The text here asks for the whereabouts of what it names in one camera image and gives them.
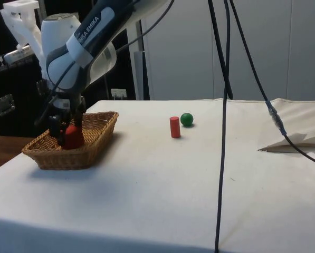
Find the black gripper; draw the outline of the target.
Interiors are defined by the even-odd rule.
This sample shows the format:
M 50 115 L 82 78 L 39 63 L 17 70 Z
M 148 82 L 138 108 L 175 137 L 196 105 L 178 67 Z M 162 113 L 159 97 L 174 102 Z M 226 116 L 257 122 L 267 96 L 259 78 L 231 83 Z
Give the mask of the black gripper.
M 85 113 L 85 98 L 81 93 L 69 94 L 54 92 L 49 95 L 49 134 L 56 138 L 59 146 L 64 146 L 64 124 L 60 116 L 69 115 L 74 118 L 70 138 L 73 144 L 84 144 L 82 120 Z

